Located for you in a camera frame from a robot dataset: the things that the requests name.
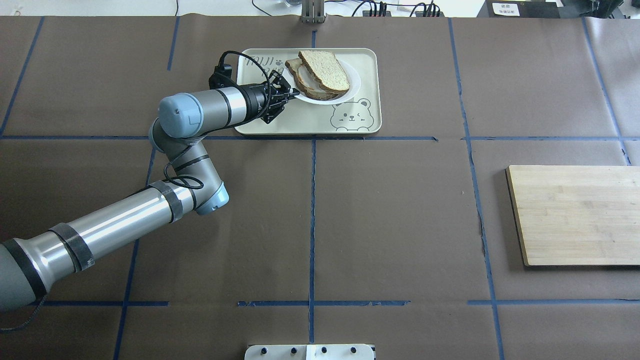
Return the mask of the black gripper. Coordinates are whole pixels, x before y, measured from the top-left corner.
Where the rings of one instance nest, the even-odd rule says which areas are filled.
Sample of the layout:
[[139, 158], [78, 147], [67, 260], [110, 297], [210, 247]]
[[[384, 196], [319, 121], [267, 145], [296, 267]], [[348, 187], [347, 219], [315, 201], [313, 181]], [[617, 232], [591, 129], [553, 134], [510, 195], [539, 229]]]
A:
[[268, 82], [244, 85], [246, 98], [246, 118], [244, 124], [261, 119], [269, 125], [284, 111], [284, 107], [290, 100], [300, 95], [297, 88], [292, 88], [290, 83], [277, 70], [270, 71]]

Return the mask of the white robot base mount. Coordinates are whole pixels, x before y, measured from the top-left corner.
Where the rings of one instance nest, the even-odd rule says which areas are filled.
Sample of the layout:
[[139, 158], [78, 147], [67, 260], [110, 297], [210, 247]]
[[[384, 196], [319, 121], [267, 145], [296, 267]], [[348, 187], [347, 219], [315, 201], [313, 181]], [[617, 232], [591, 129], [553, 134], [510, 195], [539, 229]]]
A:
[[247, 347], [245, 360], [375, 360], [374, 345], [345, 344], [254, 344]]

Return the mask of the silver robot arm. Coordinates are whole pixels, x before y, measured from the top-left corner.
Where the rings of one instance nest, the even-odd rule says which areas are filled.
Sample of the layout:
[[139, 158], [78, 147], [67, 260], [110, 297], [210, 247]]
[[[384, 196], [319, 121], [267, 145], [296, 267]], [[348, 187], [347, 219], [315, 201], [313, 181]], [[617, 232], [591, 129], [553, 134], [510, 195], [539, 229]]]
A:
[[217, 69], [210, 89], [163, 98], [149, 130], [174, 176], [69, 223], [58, 223], [30, 239], [1, 244], [0, 307], [12, 312], [43, 299], [53, 284], [86, 271], [96, 260], [175, 223], [189, 212], [206, 215], [229, 202], [226, 185], [202, 143], [211, 132], [261, 119], [274, 120], [299, 94], [274, 70], [265, 82], [238, 85], [227, 68]]

